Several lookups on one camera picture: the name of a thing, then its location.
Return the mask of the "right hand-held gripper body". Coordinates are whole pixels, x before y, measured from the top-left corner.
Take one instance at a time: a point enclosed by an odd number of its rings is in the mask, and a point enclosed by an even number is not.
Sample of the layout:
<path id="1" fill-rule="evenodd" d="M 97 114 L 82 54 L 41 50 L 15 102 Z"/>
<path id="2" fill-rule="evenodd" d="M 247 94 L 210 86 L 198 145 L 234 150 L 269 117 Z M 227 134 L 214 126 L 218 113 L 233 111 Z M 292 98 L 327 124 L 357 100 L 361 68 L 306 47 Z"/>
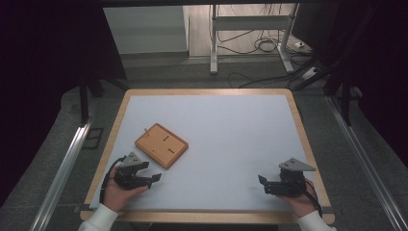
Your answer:
<path id="1" fill-rule="evenodd" d="M 272 182 L 270 192 L 275 195 L 299 197 L 306 190 L 305 171 L 316 171 L 315 167 L 305 164 L 295 158 L 281 163 L 280 181 Z"/>

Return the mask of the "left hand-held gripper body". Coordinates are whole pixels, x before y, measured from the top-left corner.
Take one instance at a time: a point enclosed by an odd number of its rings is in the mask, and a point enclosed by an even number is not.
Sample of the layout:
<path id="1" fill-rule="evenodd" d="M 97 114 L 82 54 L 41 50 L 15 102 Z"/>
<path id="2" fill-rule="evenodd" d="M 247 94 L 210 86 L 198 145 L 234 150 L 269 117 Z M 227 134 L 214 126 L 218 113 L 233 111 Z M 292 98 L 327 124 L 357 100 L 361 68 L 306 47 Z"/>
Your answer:
<path id="1" fill-rule="evenodd" d="M 141 164 L 142 160 L 134 153 L 128 154 L 123 162 L 119 165 L 114 180 L 124 190 L 132 190 L 139 187 L 151 187 L 152 184 L 147 184 L 147 177 L 138 177 L 136 166 Z"/>

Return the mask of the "wooden photo frame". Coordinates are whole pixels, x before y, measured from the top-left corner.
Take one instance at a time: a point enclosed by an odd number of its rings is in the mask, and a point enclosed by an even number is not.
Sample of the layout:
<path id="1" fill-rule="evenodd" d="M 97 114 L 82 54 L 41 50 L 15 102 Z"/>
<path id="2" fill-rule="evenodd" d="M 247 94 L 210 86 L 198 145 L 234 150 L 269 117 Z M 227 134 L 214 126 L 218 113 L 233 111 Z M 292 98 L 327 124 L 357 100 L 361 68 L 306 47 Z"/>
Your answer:
<path id="1" fill-rule="evenodd" d="M 159 123 L 155 123 L 135 141 L 135 146 L 169 169 L 189 148 L 189 144 Z"/>

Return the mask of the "person's left hand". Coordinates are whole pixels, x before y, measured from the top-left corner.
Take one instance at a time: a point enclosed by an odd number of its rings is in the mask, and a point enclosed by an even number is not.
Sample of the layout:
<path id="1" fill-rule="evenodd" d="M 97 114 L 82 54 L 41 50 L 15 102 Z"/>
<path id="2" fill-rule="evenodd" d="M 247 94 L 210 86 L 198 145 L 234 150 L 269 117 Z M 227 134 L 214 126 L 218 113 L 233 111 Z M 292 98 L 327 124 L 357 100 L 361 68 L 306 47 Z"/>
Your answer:
<path id="1" fill-rule="evenodd" d="M 132 190 L 123 190 L 113 179 L 110 179 L 105 188 L 103 205 L 118 213 L 125 207 L 130 199 L 148 190 L 149 188 L 146 186 Z"/>

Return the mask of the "person's right hand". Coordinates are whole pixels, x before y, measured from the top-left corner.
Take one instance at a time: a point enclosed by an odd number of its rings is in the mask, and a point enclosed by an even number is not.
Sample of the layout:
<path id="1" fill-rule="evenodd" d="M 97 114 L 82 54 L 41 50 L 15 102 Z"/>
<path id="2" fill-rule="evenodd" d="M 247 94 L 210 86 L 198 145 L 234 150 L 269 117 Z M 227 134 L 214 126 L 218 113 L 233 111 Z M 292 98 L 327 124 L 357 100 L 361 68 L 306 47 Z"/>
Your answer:
<path id="1" fill-rule="evenodd" d="M 318 199 L 315 192 L 314 184 L 309 179 L 305 179 L 306 182 L 306 192 L 312 196 L 315 200 Z M 314 202 L 305 194 L 299 197 L 287 197 L 284 195 L 278 195 L 278 198 L 287 202 L 293 209 L 293 213 L 301 218 L 317 210 Z"/>

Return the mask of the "black floor grille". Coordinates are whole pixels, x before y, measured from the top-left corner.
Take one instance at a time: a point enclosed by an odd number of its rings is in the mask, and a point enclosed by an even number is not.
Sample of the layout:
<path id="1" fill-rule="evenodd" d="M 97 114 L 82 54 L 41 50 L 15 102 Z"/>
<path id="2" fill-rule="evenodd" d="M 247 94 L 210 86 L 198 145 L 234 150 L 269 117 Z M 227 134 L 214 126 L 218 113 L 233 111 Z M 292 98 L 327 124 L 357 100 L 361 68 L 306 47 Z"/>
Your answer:
<path id="1" fill-rule="evenodd" d="M 97 149 L 102 140 L 103 132 L 103 128 L 91 128 L 83 143 L 83 149 Z"/>

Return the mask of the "white table mat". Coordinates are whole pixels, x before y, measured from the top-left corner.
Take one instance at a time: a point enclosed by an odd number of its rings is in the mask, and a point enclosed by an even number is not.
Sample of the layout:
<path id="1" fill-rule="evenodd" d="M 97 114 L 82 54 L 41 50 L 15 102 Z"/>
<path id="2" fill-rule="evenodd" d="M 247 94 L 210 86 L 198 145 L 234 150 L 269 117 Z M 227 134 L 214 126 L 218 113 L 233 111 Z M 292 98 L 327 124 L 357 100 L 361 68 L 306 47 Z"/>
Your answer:
<path id="1" fill-rule="evenodd" d="M 279 178 L 280 164 L 306 159 L 285 95 L 133 96 L 108 157 L 147 155 L 135 141 L 159 123 L 186 141 L 170 167 L 151 161 L 142 175 L 161 179 L 128 206 L 141 211 L 287 211 L 260 177 Z"/>

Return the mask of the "black metal stand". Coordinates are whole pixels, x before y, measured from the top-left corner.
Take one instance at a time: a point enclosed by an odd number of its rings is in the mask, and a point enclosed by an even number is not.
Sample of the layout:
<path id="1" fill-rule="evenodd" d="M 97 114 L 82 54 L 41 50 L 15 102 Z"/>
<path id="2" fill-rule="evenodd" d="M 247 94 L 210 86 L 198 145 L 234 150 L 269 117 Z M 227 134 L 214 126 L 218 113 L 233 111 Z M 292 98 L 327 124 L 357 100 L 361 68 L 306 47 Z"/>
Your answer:
<path id="1" fill-rule="evenodd" d="M 323 92 L 329 96 L 336 96 L 341 93 L 340 99 L 340 114 L 347 126 L 351 125 L 349 118 L 350 101 L 357 99 L 357 96 L 351 95 L 352 81 L 351 75 L 346 71 L 333 72 L 323 87 Z"/>
<path id="2" fill-rule="evenodd" d="M 111 78 L 100 71 L 83 72 L 79 75 L 79 92 L 80 92 L 80 109 L 81 109 L 81 126 L 84 127 L 89 119 L 89 98 L 88 90 L 94 97 L 102 97 L 104 95 L 104 88 L 102 87 L 101 81 L 104 80 L 111 85 L 127 91 L 130 89 L 129 86 L 119 82 L 115 78 Z"/>

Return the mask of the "white power strip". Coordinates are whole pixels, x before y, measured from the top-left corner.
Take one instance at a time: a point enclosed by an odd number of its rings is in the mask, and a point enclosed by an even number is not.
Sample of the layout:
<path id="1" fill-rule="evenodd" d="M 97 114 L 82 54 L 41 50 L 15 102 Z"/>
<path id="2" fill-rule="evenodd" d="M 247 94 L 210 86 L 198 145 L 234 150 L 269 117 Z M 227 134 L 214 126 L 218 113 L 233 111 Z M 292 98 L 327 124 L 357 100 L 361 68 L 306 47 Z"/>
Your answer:
<path id="1" fill-rule="evenodd" d="M 302 75 L 302 79 L 307 80 L 319 72 L 320 72 L 320 69 L 318 67 L 313 66 Z"/>

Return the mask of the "dark curtain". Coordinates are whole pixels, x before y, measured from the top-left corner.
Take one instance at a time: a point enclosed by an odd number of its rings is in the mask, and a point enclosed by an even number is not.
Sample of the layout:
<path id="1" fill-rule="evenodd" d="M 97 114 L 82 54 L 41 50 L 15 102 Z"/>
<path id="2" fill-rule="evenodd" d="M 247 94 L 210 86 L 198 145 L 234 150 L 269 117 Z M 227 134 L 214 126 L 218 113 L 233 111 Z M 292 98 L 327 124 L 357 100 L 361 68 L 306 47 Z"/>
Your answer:
<path id="1" fill-rule="evenodd" d="M 408 0 L 343 0 L 337 5 L 327 54 L 332 63 L 349 42 L 364 10 L 376 11 L 346 60 L 359 106 L 371 125 L 408 164 Z"/>
<path id="2" fill-rule="evenodd" d="M 37 155 L 63 95 L 126 77 L 104 10 L 58 0 L 0 0 L 0 207 Z"/>

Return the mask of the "aluminium rail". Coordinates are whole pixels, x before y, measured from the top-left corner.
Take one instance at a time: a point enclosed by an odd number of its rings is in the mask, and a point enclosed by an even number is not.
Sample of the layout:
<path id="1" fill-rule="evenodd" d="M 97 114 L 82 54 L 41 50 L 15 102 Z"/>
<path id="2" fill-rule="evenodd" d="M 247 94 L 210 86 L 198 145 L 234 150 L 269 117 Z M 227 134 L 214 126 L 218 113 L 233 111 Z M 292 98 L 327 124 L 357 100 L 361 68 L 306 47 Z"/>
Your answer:
<path id="1" fill-rule="evenodd" d="M 42 201 L 38 212 L 30 227 L 30 231 L 45 231 L 52 215 L 56 209 L 58 201 L 64 191 L 64 187 L 69 178 L 69 175 L 74 167 L 77 157 L 81 151 L 83 143 L 88 135 L 89 129 L 93 122 L 93 117 L 90 116 L 77 129 L 62 163 L 48 189 L 44 200 Z"/>
<path id="2" fill-rule="evenodd" d="M 386 185 L 381 180 L 366 150 L 354 133 L 354 130 L 344 121 L 341 114 L 341 106 L 337 102 L 336 97 L 326 96 L 325 99 L 339 126 L 341 127 L 347 142 L 349 143 L 354 155 L 356 156 L 357 162 L 362 168 L 362 171 L 365 173 L 366 178 L 368 179 L 392 227 L 395 231 L 408 231 L 408 221 L 401 213 L 401 210 L 397 206 L 391 192 L 387 189 Z"/>

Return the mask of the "white wall panel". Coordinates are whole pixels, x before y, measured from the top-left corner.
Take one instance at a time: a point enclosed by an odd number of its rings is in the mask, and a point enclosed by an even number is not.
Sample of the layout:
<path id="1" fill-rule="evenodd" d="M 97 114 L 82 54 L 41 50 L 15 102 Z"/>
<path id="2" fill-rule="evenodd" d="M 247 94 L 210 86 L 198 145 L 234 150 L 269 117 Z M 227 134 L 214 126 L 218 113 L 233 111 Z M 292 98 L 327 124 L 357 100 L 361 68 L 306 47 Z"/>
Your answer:
<path id="1" fill-rule="evenodd" d="M 187 52 L 182 6 L 104 8 L 120 54 Z"/>

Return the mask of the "white metal desk frame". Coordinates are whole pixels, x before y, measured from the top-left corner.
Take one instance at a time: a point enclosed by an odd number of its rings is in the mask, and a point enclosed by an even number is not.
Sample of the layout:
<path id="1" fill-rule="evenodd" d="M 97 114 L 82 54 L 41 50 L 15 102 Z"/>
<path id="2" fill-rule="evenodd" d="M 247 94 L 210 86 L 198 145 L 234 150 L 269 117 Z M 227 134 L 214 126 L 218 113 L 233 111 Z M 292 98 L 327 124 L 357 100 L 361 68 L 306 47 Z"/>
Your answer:
<path id="1" fill-rule="evenodd" d="M 211 52 L 210 72 L 217 74 L 217 42 L 216 36 L 219 31 L 244 31 L 244 30 L 283 30 L 282 40 L 276 48 L 281 61 L 288 73 L 294 73 L 293 65 L 287 52 L 287 44 L 298 9 L 298 3 L 292 6 L 288 15 L 249 15 L 249 16 L 217 16 L 217 8 L 212 6 L 210 23 Z"/>

